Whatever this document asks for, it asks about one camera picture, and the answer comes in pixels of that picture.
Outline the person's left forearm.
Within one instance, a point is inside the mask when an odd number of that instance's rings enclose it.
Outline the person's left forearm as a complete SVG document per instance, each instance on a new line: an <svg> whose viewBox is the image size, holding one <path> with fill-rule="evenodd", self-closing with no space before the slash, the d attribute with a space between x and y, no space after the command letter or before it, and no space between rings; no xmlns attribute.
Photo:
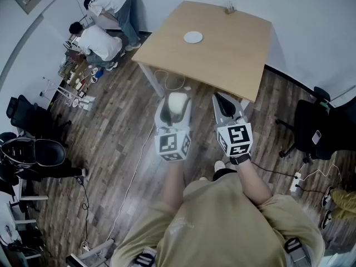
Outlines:
<svg viewBox="0 0 356 267"><path fill-rule="evenodd" d="M170 162L163 186L163 202L171 208L178 210L183 202L185 187L184 162Z"/></svg>

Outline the white table leg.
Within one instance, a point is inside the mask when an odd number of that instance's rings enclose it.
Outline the white table leg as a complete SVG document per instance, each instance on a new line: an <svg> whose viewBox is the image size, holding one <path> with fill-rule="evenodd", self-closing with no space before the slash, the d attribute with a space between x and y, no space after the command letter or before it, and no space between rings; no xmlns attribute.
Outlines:
<svg viewBox="0 0 356 267"><path fill-rule="evenodd" d="M138 63L142 72L148 79L148 81L151 83L151 86L154 88L155 92L157 95L161 98L165 96L165 91L161 87L161 85L158 83L157 78L155 77L154 73L151 71L151 68L148 65L145 65L144 63L139 62Z"/></svg>

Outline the person's right forearm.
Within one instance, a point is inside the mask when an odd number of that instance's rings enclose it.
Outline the person's right forearm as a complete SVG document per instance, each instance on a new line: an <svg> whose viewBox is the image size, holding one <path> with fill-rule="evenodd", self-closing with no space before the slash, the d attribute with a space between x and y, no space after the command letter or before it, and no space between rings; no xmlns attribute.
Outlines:
<svg viewBox="0 0 356 267"><path fill-rule="evenodd" d="M263 204L272 197L270 187L256 172L251 160L247 160L240 165L235 165L243 187L244 194L256 206Z"/></svg>

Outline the white plate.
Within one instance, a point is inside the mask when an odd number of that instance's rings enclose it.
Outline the white plate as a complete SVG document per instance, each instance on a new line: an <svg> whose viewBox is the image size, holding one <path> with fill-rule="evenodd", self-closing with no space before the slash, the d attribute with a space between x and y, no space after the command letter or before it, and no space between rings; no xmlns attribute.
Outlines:
<svg viewBox="0 0 356 267"><path fill-rule="evenodd" d="M202 33L198 31L190 31L184 35L184 41L187 43L199 43L203 39Z"/></svg>

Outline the person's black trouser leg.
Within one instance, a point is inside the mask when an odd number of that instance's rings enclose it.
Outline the person's black trouser leg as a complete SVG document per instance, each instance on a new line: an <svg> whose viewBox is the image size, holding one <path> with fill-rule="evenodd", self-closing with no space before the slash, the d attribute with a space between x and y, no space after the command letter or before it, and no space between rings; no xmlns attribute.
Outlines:
<svg viewBox="0 0 356 267"><path fill-rule="evenodd" d="M233 169L228 169L228 168L219 169L214 173L212 180L217 181L221 177L223 177L227 174L232 174L232 173L237 173L237 171L233 170Z"/></svg>

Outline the white desk frame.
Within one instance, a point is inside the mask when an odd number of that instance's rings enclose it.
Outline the white desk frame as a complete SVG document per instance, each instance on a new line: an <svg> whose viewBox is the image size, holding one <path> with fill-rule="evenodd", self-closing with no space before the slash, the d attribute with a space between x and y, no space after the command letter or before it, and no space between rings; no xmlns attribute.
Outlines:
<svg viewBox="0 0 356 267"><path fill-rule="evenodd" d="M37 220L31 215L39 213L37 204L49 199L35 195L32 182L19 179L15 186L6 186L10 194L0 191L0 263L28 267L28 261L42 256L45 247Z"/></svg>

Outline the black chair left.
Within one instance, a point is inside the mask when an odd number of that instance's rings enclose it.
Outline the black chair left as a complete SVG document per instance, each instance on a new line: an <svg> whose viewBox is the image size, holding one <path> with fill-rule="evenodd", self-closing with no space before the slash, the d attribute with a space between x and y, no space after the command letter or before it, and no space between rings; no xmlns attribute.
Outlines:
<svg viewBox="0 0 356 267"><path fill-rule="evenodd" d="M0 133L0 168L21 179L41 181L65 159L65 149L57 141Z"/></svg>

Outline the person's olive shirt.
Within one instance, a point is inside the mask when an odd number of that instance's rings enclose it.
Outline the person's olive shirt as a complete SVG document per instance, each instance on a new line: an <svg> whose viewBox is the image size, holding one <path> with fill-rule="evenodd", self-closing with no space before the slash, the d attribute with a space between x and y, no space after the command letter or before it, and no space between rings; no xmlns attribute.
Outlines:
<svg viewBox="0 0 356 267"><path fill-rule="evenodd" d="M132 267L145 249L156 251L156 267L287 267L284 245L298 238L306 263L317 267L325 244L318 227L290 196L274 195L254 205L237 173L217 181L190 183L174 210L150 206L115 250L111 267Z"/></svg>

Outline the white power strip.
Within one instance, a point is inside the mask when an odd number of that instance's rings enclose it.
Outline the white power strip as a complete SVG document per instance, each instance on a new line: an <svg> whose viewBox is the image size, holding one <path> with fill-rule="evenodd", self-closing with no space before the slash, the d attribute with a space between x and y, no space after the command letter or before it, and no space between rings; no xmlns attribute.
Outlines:
<svg viewBox="0 0 356 267"><path fill-rule="evenodd" d="M291 193L295 193L297 188L299 187L299 183L301 181L301 173L296 172L293 176L292 182L290 184L289 191Z"/></svg>

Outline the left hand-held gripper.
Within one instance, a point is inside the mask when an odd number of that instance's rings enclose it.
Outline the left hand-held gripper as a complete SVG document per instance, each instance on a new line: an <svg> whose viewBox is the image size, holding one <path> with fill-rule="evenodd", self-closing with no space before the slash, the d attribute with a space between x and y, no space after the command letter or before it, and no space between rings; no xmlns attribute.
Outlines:
<svg viewBox="0 0 356 267"><path fill-rule="evenodd" d="M191 145L190 119L192 100L186 100L179 123L170 125L169 97L165 96L155 113L156 153L165 161L180 161L187 158Z"/></svg>

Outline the white round object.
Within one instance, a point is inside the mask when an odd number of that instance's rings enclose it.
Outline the white round object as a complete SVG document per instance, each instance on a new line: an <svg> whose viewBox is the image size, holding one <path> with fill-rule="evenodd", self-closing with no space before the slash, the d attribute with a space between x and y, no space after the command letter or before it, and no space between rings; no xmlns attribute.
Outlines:
<svg viewBox="0 0 356 267"><path fill-rule="evenodd" d="M170 93L168 98L169 111L175 115L182 114L187 99L188 96L185 93L181 93L181 92Z"/></svg>

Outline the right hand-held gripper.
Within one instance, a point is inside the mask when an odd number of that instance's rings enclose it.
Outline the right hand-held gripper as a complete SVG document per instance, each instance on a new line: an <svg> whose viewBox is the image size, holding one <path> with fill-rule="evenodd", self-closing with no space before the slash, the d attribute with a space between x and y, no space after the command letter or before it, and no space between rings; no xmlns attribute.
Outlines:
<svg viewBox="0 0 356 267"><path fill-rule="evenodd" d="M239 101L225 93L212 96L217 141L227 157L249 154L253 144L251 123Z"/></svg>

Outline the pile of assorted clutter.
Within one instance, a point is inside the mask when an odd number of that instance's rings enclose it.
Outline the pile of assorted clutter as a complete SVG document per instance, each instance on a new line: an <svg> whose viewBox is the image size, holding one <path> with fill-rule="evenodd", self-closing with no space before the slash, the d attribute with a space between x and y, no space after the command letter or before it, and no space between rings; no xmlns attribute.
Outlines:
<svg viewBox="0 0 356 267"><path fill-rule="evenodd" d="M58 86L57 92L65 98L67 106L91 111L96 98L89 95L88 90L97 82L97 74L102 73L102 68L90 65L83 55L76 53L72 49L65 53L58 71L64 84Z"/></svg>

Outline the black mesh office chair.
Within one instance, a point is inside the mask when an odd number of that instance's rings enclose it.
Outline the black mesh office chair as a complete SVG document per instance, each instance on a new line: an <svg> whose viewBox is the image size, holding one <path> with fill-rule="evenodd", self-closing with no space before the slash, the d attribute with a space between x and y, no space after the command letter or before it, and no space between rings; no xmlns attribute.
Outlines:
<svg viewBox="0 0 356 267"><path fill-rule="evenodd" d="M63 122L59 113L55 118L51 112L37 103L30 103L24 95L11 97L6 115L11 125L23 131L24 135L31 135L36 139L49 139L59 142L67 148L65 143L67 131L72 124L70 120Z"/></svg>

